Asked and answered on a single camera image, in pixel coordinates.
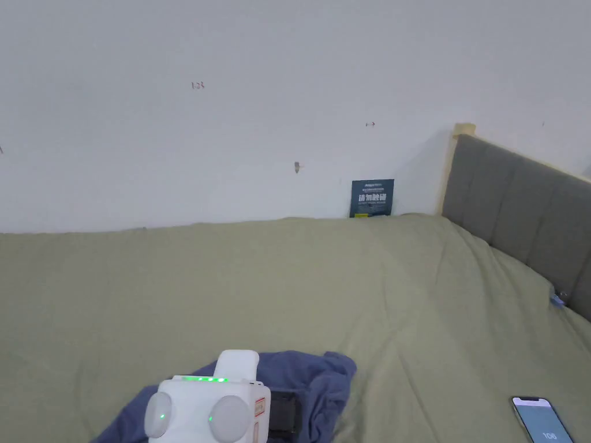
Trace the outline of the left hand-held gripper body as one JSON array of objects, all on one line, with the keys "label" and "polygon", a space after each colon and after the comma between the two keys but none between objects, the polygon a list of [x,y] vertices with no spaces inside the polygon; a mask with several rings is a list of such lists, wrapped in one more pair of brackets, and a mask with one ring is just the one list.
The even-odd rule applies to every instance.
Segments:
[{"label": "left hand-held gripper body", "polygon": [[295,440],[302,426],[294,393],[258,381],[260,356],[223,351],[211,376],[175,375],[150,397],[144,430],[149,442],[267,442]]}]

